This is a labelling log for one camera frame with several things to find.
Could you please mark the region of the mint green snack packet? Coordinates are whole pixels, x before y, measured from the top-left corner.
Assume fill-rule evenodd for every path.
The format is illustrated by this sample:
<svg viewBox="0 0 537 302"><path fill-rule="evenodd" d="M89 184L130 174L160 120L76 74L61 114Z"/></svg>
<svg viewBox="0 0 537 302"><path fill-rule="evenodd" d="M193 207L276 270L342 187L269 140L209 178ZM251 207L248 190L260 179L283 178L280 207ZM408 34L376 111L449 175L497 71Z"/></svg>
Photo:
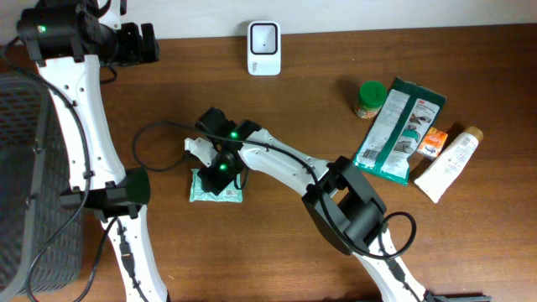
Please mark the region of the mint green snack packet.
<svg viewBox="0 0 537 302"><path fill-rule="evenodd" d="M191 169L192 183L190 187L190 202L213 201L242 203L242 191L237 190L233 183L226 187L219 195L215 195L211 192L205 192L202 189L201 179L197 175L198 171L198 169Z"/></svg>

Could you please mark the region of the green lid jar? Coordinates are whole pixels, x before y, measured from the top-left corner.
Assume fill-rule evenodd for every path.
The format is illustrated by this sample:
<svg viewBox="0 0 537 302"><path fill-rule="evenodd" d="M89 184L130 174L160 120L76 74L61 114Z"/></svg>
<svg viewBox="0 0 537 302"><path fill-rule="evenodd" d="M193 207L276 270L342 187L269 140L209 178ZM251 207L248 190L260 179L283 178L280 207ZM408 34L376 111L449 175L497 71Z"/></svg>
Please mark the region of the green lid jar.
<svg viewBox="0 0 537 302"><path fill-rule="evenodd" d="M357 94L354 112L358 117L369 119L381 110L387 98L387 88L378 81L366 81Z"/></svg>

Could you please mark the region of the green white gloves package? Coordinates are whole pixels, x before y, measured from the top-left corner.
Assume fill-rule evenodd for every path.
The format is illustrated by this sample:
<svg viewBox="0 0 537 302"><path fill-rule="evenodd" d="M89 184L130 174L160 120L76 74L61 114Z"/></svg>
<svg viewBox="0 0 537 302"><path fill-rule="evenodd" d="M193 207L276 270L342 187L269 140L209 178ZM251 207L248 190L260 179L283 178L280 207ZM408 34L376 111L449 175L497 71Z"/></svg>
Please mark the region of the green white gloves package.
<svg viewBox="0 0 537 302"><path fill-rule="evenodd" d="M409 182L409 159L436 121L446 97L395 78L353 163L361 171L401 185Z"/></svg>

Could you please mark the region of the orange tissue packet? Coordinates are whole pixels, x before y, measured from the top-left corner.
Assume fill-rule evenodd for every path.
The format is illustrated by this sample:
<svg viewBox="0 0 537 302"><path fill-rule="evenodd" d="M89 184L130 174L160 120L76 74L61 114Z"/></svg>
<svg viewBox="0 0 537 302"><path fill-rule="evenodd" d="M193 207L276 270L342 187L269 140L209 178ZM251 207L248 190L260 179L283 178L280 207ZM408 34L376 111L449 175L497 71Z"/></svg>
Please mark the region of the orange tissue packet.
<svg viewBox="0 0 537 302"><path fill-rule="evenodd" d="M441 153L448 133L431 127L417 149L417 153L427 159L435 160Z"/></svg>

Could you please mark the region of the white lotion tube gold cap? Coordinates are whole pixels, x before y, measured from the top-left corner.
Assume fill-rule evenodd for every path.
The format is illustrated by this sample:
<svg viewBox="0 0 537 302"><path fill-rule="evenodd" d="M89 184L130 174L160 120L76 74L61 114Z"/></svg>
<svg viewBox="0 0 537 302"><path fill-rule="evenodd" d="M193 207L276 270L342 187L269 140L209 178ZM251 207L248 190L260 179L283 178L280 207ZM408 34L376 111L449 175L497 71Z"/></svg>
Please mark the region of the white lotion tube gold cap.
<svg viewBox="0 0 537 302"><path fill-rule="evenodd" d="M483 137L481 129L465 128L414 183L432 202L438 203L464 170Z"/></svg>

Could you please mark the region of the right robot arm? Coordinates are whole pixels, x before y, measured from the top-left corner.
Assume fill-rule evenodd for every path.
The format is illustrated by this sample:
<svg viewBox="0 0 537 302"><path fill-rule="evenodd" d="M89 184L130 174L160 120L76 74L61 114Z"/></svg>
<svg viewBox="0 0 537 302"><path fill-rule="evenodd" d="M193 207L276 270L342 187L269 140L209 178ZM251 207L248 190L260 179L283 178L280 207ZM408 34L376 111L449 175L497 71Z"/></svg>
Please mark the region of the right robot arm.
<svg viewBox="0 0 537 302"><path fill-rule="evenodd" d="M197 173L202 189L220 195L237 183L240 174L267 174L298 193L321 235L339 252L354 256L368 271L384 301L446 301L431 293L405 266L402 255L412 245L417 225L408 241L395 248L386 205L364 175L344 156L334 162L316 159L281 143L255 122L239 124L222 110L210 108L195 124L202 138L188 139L186 151L205 166Z"/></svg>

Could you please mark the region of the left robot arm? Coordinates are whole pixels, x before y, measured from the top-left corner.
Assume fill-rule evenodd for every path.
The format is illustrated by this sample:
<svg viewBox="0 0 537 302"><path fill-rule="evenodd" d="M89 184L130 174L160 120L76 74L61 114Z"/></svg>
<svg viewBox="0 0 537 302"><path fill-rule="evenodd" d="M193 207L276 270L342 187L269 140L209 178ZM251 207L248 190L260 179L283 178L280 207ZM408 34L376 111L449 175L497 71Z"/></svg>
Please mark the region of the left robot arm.
<svg viewBox="0 0 537 302"><path fill-rule="evenodd" d="M69 160L63 206L94 213L113 246L129 301L167 301L147 223L150 184L142 168L125 169L102 101L103 68L159 60L150 23L122 23L124 1L40 1L23 10L18 37L50 92Z"/></svg>

